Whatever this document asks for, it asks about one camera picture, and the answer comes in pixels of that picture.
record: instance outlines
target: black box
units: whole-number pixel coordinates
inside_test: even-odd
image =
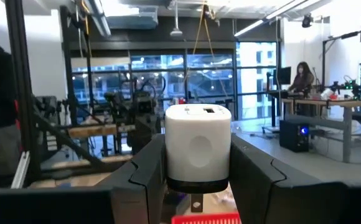
[[[280,121],[279,143],[293,152],[309,151],[309,125],[299,121]]]

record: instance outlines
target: blue light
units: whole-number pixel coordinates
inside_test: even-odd
[[[307,135],[307,134],[309,134],[309,129],[307,127],[302,127],[300,132],[303,135]]]

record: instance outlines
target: woman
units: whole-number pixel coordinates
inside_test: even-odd
[[[306,62],[300,62],[297,66],[297,75],[295,76],[293,84],[288,88],[288,91],[303,91],[311,85],[313,81],[314,75],[309,69],[309,65]]]

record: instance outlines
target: computer monitor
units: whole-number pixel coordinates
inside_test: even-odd
[[[290,85],[291,84],[291,67],[279,68],[273,70],[273,84],[274,85]]]

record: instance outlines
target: floor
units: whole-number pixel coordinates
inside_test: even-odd
[[[329,116],[332,119],[340,119],[340,113],[329,113]],[[252,146],[320,180],[341,180],[350,184],[361,184],[361,148],[352,150],[352,164],[340,162],[342,158],[341,143],[333,140],[316,138],[312,141],[316,150],[307,153],[294,153],[280,147],[275,135],[271,133],[262,134],[263,126],[271,126],[271,118],[235,121],[232,123],[232,131]],[[361,125],[353,123],[352,132],[361,134]],[[334,135],[341,135],[341,133],[334,131]],[[95,154],[100,157],[100,149],[103,145],[101,138],[96,137],[92,139],[92,142],[95,147]],[[109,138],[108,144],[109,146],[113,145],[113,138]],[[123,151],[130,150],[124,139]],[[64,153],[57,153],[53,158],[45,161],[42,167],[50,167],[55,162],[71,160],[77,160],[71,152],[68,159],[65,158]]]

